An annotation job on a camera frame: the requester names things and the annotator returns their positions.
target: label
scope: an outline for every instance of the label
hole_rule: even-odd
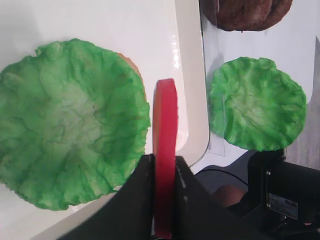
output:
[[[269,193],[269,208],[289,218],[298,220],[298,203]]]

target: plastic tray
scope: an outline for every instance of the plastic tray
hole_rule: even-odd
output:
[[[173,78],[179,107],[176,150],[192,165],[209,141],[200,26],[194,0],[2,0],[0,69],[34,54],[39,45],[79,38],[130,58],[142,75],[151,110],[157,80]],[[151,152],[149,131],[146,153]],[[109,198],[53,212],[34,207],[0,184],[0,239],[31,239],[82,209],[82,218],[58,226],[54,236],[38,238],[55,239]]]

